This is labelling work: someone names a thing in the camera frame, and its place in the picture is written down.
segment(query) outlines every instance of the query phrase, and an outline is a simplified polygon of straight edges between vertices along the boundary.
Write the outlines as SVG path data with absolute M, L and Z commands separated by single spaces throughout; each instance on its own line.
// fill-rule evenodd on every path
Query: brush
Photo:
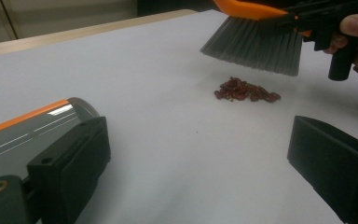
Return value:
M 342 19 L 358 13 L 358 0 L 298 1 L 283 9 L 239 0 L 214 1 L 228 17 L 202 53 L 291 77 L 298 75 L 303 41 L 314 41 L 315 50 L 328 49 Z M 348 39 L 348 45 L 332 57 L 328 75 L 332 80 L 345 80 L 351 71 L 358 38 Z

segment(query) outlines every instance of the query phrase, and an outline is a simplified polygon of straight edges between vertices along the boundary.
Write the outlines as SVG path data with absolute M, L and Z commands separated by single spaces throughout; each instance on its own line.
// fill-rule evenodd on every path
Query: black plastic part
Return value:
M 262 38 L 290 34 L 294 31 L 292 23 L 295 20 L 296 14 L 294 13 L 287 13 L 274 18 L 260 19 L 258 21 L 258 33 Z
M 28 211 L 21 179 L 14 175 L 0 176 L 0 224 L 34 223 Z
M 315 46 L 313 48 L 315 51 L 330 48 L 330 43 L 333 33 L 337 31 L 335 28 L 336 27 L 330 26 L 330 27 L 325 27 L 322 30 L 313 32 L 315 34 L 315 39 L 314 39 Z
M 358 139 L 297 116 L 287 158 L 344 223 L 358 224 Z
M 42 216 L 42 201 L 40 200 L 40 193 L 32 187 L 29 176 L 22 180 L 22 188 L 25 201 L 27 202 L 31 223 L 36 223 Z
M 104 117 L 78 124 L 30 161 L 30 181 L 43 202 L 42 222 L 75 223 L 109 161 Z
M 331 80 L 343 81 L 348 79 L 350 75 L 351 65 L 356 55 L 358 38 L 348 36 L 348 40 L 348 45 L 345 48 L 339 49 L 333 54 L 328 74 Z
M 297 4 L 300 0 L 237 0 L 239 2 L 256 3 L 258 5 L 264 5 L 275 8 L 290 7 Z

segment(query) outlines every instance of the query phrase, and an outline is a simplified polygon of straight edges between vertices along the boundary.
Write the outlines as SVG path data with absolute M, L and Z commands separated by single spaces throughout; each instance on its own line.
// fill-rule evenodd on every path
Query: orange brush handle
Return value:
M 255 3 L 240 2 L 237 0 L 214 0 L 222 12 L 231 17 L 239 17 L 258 21 L 286 14 L 286 11 L 275 7 L 267 7 Z

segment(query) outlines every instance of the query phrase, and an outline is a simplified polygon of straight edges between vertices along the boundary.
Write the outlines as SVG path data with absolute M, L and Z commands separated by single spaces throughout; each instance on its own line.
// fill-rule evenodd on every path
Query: white surface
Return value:
M 226 16 L 198 13 L 0 56 L 0 122 L 72 96 L 107 117 L 112 161 L 78 223 L 341 223 L 286 159 L 295 115 L 358 138 L 358 75 L 327 78 L 304 45 L 298 77 L 199 50 Z M 240 77 L 282 99 L 218 101 Z

